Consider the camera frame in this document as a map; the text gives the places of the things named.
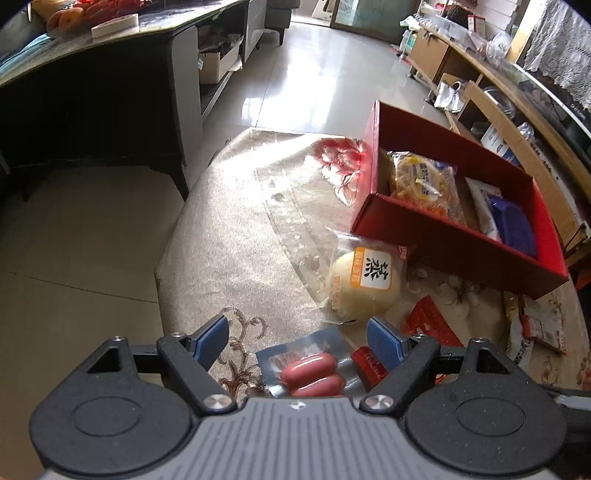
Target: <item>metal screw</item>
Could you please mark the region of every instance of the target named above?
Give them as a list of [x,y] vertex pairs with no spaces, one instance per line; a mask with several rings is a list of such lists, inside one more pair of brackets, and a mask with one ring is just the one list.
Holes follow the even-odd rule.
[[203,404],[207,408],[216,411],[228,408],[230,405],[232,405],[232,402],[232,397],[223,393],[214,393],[213,395],[205,397],[205,400],[203,400]]
[[394,405],[394,400],[387,395],[372,395],[365,399],[365,404],[372,410],[387,410]]

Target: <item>lace curtain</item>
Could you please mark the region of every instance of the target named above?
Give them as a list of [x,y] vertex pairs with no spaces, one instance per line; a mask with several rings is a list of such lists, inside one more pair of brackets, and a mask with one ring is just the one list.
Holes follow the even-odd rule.
[[525,69],[552,78],[591,111],[591,27],[562,0],[547,0]]

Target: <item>white storage box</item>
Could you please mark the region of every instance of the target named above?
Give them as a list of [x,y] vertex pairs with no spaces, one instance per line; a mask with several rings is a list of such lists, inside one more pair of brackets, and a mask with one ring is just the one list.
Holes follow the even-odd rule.
[[222,77],[230,70],[232,65],[238,59],[238,50],[240,44],[235,45],[228,53],[223,57],[220,57],[219,52],[204,53],[202,54],[203,68],[199,71],[199,83],[205,85],[215,85],[222,80]]

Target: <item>white wall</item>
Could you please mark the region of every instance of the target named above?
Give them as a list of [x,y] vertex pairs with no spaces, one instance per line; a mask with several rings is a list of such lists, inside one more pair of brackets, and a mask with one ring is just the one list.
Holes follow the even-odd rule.
[[521,0],[478,0],[476,13],[486,19],[486,36],[494,37],[512,24],[515,10]]

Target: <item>chinese character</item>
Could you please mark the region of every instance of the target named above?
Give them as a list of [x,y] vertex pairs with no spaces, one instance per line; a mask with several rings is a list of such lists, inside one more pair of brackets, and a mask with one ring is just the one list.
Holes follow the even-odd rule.
[[379,277],[384,277],[384,280],[388,278],[388,264],[386,262],[380,264],[378,260],[374,260],[373,258],[371,260],[368,258],[367,260],[364,277],[371,277],[372,280]]

